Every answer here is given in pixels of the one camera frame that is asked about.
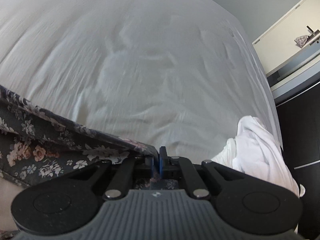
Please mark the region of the dark bedside cabinet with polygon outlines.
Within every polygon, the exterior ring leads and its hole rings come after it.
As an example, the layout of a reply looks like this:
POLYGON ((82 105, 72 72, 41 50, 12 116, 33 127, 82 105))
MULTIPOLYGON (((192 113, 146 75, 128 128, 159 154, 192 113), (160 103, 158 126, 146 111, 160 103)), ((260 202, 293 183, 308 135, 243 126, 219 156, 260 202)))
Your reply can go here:
POLYGON ((283 158, 298 184, 305 187, 298 233, 319 236, 319 83, 277 106, 283 158))

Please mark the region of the white crumpled garment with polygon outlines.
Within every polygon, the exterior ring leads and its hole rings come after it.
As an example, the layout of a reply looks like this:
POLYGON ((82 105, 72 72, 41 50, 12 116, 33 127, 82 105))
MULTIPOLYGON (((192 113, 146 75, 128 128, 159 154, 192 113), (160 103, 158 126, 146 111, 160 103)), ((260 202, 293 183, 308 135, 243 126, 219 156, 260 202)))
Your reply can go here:
POLYGON ((212 161, 284 187, 299 198, 306 192, 286 166, 279 141, 258 118, 250 115, 240 119, 237 135, 227 140, 223 150, 212 161))

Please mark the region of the cream wardrobe door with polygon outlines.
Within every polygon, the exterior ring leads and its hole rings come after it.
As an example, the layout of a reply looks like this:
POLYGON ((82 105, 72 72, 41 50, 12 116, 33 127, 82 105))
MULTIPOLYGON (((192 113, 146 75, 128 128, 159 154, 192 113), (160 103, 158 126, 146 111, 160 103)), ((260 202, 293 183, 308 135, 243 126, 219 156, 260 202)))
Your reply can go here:
POLYGON ((261 34, 253 47, 264 68, 275 102, 319 80, 319 0, 300 0, 261 34), (299 48, 294 39, 308 35, 299 48))

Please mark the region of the small floral pouch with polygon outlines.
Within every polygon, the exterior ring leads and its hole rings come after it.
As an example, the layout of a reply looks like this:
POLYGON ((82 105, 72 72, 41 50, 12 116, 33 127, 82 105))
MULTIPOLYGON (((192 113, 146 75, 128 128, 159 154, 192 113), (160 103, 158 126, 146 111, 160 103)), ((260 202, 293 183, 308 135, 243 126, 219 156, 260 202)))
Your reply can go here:
POLYGON ((308 35, 302 35, 302 36, 299 36, 299 37, 294 39, 296 45, 299 48, 303 48, 305 46, 305 44, 308 42, 308 40, 309 40, 309 36, 308 35))

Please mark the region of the dark floral garment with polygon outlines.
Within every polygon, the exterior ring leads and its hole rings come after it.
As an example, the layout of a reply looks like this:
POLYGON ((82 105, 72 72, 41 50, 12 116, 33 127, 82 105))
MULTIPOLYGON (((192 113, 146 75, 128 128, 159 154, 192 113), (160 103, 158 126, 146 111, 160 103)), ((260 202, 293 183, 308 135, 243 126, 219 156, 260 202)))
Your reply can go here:
POLYGON ((22 188, 9 197, 1 239, 25 231, 58 236, 86 226, 116 189, 175 190, 175 175, 160 177, 157 151, 101 133, 33 105, 1 88, 1 177, 22 188), (154 158, 150 177, 145 157, 154 158))

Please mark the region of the grey bed sheet mattress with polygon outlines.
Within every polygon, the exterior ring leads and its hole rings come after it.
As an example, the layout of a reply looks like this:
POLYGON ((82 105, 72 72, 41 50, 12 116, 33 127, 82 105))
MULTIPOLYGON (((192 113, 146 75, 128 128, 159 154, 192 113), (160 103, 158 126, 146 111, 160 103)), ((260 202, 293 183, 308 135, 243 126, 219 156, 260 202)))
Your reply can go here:
POLYGON ((255 49, 212 0, 1 0, 1 85, 195 163, 247 115, 281 139, 255 49))

